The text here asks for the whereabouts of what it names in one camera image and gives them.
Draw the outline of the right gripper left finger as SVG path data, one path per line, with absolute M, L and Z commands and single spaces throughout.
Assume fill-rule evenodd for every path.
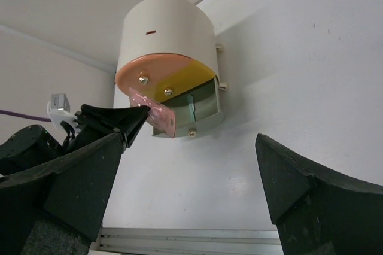
M 1 178 L 1 254 L 87 254 L 123 153 L 116 133 Z

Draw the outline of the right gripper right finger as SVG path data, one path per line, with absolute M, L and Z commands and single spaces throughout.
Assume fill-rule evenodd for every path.
M 258 134 L 257 161 L 284 254 L 382 254 L 382 186 Z

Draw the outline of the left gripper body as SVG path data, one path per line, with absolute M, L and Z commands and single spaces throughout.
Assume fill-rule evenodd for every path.
M 76 119 L 74 128 L 67 121 L 61 121 L 67 136 L 62 144 L 63 150 L 79 150 L 102 138 L 102 133 L 96 129 L 99 127 L 99 119 L 81 113 L 80 119 Z

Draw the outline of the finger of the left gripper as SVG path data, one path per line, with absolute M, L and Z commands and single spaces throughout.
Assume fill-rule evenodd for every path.
M 148 113 L 114 113 L 101 120 L 101 123 L 110 131 L 117 132 L 125 148 L 130 148 L 144 125 Z
M 94 107 L 91 105 L 84 104 L 81 106 L 80 114 L 86 114 L 90 115 L 92 117 L 97 117 L 99 119 L 99 126 L 102 126 L 103 128 L 106 128 L 102 123 L 101 120 L 104 117 L 107 117 L 109 114 L 120 114 L 120 113 L 148 113 L 149 107 L 142 106 L 142 107 L 129 107 L 129 108 L 101 108 L 101 107 Z

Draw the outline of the pink makeup packet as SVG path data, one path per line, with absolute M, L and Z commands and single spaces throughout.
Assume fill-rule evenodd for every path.
M 131 107 L 149 107 L 146 122 L 152 126 L 153 136 L 175 138 L 176 118 L 175 112 L 171 108 L 139 93 L 131 87 L 129 93 Z

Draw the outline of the teal makeup spatula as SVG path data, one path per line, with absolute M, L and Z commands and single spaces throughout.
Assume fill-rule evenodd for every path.
M 189 108 L 189 114 L 190 114 L 190 122 L 196 122 L 196 108 L 194 103 L 194 97 L 192 94 L 187 95 L 187 102 L 188 102 L 188 108 Z

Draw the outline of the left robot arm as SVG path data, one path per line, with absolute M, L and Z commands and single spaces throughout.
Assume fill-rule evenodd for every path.
M 121 137 L 123 150 L 131 147 L 149 115 L 150 107 L 100 108 L 84 104 L 75 113 L 75 128 L 62 121 L 66 132 L 62 144 L 41 125 L 27 126 L 1 144 L 1 175 L 31 169 L 60 156 L 79 150 L 109 134 Z

